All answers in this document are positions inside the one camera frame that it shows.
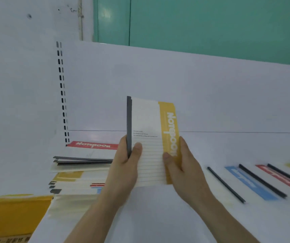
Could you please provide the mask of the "person's right hand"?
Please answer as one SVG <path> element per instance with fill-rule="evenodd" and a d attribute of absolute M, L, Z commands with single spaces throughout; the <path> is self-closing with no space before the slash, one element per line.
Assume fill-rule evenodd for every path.
<path fill-rule="evenodd" d="M 170 175 L 176 193 L 191 207 L 210 203 L 215 200 L 204 172 L 191 153 L 183 137 L 179 138 L 182 156 L 182 175 Z"/>

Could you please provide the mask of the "person's left hand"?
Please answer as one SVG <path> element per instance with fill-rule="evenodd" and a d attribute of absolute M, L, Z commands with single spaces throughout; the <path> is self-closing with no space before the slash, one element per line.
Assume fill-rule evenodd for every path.
<path fill-rule="evenodd" d="M 105 202 L 111 202 L 117 206 L 126 202 L 138 178 L 137 167 L 138 165 L 131 164 L 131 155 L 128 156 L 127 136 L 125 135 L 119 142 L 101 192 Z"/>

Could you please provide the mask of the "yellow striped lined notebook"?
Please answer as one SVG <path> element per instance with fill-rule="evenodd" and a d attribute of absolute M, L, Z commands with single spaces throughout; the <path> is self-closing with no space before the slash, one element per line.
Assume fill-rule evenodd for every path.
<path fill-rule="evenodd" d="M 142 144 L 136 187 L 172 184 L 162 156 L 169 153 L 181 168 L 179 128 L 173 103 L 127 96 L 127 152 Z"/>

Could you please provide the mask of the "person's right forearm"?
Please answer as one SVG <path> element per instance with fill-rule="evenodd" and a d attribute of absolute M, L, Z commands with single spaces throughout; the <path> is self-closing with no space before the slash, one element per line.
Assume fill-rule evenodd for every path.
<path fill-rule="evenodd" d="M 182 196 L 200 216 L 217 243 L 260 243 L 215 198 L 211 191 Z"/>

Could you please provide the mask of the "person's left forearm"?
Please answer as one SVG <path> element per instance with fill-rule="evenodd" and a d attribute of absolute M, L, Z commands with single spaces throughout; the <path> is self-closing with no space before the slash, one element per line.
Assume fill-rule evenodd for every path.
<path fill-rule="evenodd" d="M 102 191 L 63 243 L 104 243 L 119 208 L 129 195 Z"/>

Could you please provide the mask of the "stack of mixed notebooks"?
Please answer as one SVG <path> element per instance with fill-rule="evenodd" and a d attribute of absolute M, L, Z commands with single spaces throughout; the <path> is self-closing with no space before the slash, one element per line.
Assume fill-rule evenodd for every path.
<path fill-rule="evenodd" d="M 78 218 L 98 198 L 118 144 L 72 141 L 53 157 L 48 217 Z"/>

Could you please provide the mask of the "white shelving unit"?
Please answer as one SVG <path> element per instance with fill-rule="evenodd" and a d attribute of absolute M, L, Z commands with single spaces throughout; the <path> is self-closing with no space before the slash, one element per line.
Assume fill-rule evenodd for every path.
<path fill-rule="evenodd" d="M 71 141 L 116 142 L 126 133 L 126 98 L 132 96 L 173 102 L 180 134 L 194 156 L 235 186 L 243 186 L 239 192 L 251 190 L 225 166 L 271 163 L 281 168 L 290 161 L 288 65 L 80 41 L 62 42 L 61 48 L 64 112 Z M 65 145 L 57 49 L 53 41 L 43 55 L 52 82 L 41 88 L 37 113 L 41 126 L 47 127 L 50 147 L 44 142 L 34 147 L 38 158 L 34 157 L 29 188 L 38 195 L 48 190 L 50 156 Z M 51 93 L 54 103 L 47 105 L 55 113 L 46 117 L 39 104 L 46 110 L 44 100 L 50 100 Z M 114 222 L 108 242 L 214 242 L 171 185 L 135 190 Z M 286 200 L 273 203 L 262 200 L 245 206 L 234 201 L 230 211 L 261 242 L 290 243 L 287 194 Z"/>

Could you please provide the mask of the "yellow box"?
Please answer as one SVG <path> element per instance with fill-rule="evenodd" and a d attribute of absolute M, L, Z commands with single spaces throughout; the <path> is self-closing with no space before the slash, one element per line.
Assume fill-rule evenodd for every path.
<path fill-rule="evenodd" d="M 0 196 L 0 237 L 32 234 L 46 214 L 51 195 Z"/>

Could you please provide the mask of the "slotted shelf upright rail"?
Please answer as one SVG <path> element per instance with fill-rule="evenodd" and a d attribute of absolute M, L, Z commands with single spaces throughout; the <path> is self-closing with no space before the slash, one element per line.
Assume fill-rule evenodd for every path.
<path fill-rule="evenodd" d="M 61 101 L 61 116 L 63 122 L 63 135 L 64 143 L 67 146 L 70 143 L 70 134 L 68 130 L 68 121 L 67 121 L 67 107 L 66 107 L 66 91 L 65 91 L 65 78 L 64 78 L 64 67 L 63 67 L 63 50 L 62 42 L 56 41 L 56 52 L 57 52 L 57 61 L 58 61 L 58 78 L 59 78 L 59 92 L 60 92 L 60 101 Z"/>

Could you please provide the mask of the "white wall pipe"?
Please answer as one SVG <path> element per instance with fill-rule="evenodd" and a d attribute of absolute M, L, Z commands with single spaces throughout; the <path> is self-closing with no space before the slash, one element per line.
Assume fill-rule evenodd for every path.
<path fill-rule="evenodd" d="M 78 33 L 79 33 L 79 40 L 83 41 L 82 0 L 78 0 Z"/>

